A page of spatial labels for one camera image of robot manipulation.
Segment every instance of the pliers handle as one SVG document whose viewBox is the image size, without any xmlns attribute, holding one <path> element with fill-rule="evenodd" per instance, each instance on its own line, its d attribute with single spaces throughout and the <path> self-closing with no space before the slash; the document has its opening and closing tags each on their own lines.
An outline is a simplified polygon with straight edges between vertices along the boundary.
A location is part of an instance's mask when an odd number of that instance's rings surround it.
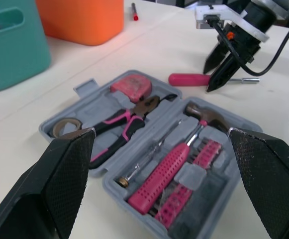
<svg viewBox="0 0 289 239">
<path fill-rule="evenodd" d="M 120 109 L 106 120 L 97 123 L 93 128 L 96 130 L 96 134 L 100 135 L 108 130 L 128 123 L 131 117 L 132 115 L 129 109 Z"/>
<path fill-rule="evenodd" d="M 142 117 L 139 117 L 137 115 L 132 116 L 131 119 L 129 120 L 129 123 L 125 127 L 122 135 L 109 148 L 106 148 L 104 151 L 99 153 L 96 157 L 91 159 L 90 164 L 89 164 L 89 169 L 98 168 L 100 165 L 106 162 L 111 156 L 113 156 L 118 151 L 118 149 L 120 149 L 126 143 L 130 141 L 132 135 L 138 129 L 143 128 L 144 126 L 145 126 L 145 122 Z"/>
</svg>

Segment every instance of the white bracket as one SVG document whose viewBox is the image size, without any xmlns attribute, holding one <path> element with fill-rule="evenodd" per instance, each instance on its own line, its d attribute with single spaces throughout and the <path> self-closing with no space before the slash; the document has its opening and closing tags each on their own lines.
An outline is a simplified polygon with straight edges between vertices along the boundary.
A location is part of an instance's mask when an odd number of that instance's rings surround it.
<svg viewBox="0 0 289 239">
<path fill-rule="evenodd" d="M 266 42 L 269 37 L 262 31 L 255 28 L 241 17 L 240 14 L 226 5 L 197 6 L 195 9 L 196 27 L 200 29 L 201 24 L 207 24 L 206 16 L 218 16 L 219 20 L 229 20 L 238 25 L 245 32 L 261 42 Z"/>
</svg>

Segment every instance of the pink screwdriver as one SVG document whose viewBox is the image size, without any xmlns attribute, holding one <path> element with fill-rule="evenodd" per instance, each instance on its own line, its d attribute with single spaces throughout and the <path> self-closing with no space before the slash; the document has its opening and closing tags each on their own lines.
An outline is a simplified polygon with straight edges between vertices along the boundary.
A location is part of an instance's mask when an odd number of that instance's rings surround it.
<svg viewBox="0 0 289 239">
<path fill-rule="evenodd" d="M 171 86 L 207 86 L 209 79 L 210 75 L 172 73 L 169 76 L 169 83 Z M 241 78 L 230 79 L 229 82 L 256 84 L 260 80 L 259 78 Z"/>
</svg>

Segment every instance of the teal container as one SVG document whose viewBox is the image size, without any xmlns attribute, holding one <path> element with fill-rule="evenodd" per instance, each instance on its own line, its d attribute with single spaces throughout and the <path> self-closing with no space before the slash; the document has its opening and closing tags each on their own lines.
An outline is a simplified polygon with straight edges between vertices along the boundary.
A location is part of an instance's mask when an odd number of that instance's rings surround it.
<svg viewBox="0 0 289 239">
<path fill-rule="evenodd" d="M 34 0 L 0 0 L 0 90 L 48 68 L 51 61 Z"/>
</svg>

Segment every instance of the hammer head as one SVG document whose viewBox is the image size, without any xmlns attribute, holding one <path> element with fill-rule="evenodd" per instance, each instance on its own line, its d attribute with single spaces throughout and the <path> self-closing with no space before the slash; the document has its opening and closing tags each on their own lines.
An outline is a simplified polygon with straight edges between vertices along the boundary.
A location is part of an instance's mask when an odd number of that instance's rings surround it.
<svg viewBox="0 0 289 239">
<path fill-rule="evenodd" d="M 185 113 L 188 116 L 197 118 L 199 121 L 206 121 L 209 126 L 215 127 L 224 133 L 227 133 L 229 130 L 229 125 L 224 117 L 212 109 L 201 108 L 199 105 L 191 102 L 186 106 Z"/>
</svg>

